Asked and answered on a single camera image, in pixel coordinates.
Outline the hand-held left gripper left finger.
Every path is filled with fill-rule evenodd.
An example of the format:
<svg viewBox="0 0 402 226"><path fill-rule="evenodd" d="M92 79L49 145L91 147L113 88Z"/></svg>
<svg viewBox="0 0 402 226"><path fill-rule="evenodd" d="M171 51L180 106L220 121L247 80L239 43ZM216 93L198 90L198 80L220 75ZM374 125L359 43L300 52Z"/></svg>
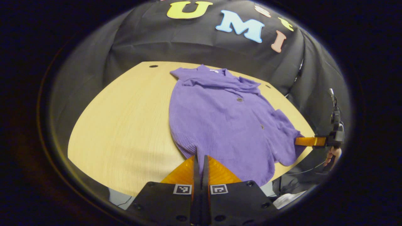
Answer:
<svg viewBox="0 0 402 226"><path fill-rule="evenodd" d="M161 182L147 182L127 212L142 226L192 226L198 170L197 157L191 156Z"/></svg>

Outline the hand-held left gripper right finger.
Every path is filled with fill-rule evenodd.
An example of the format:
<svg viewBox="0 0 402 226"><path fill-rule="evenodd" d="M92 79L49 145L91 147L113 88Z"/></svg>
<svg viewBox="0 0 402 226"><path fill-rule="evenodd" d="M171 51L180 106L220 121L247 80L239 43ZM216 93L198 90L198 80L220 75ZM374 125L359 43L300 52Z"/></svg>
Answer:
<svg viewBox="0 0 402 226"><path fill-rule="evenodd" d="M211 156L204 158L201 186L202 226L261 226L278 214L255 181L241 181Z"/></svg>

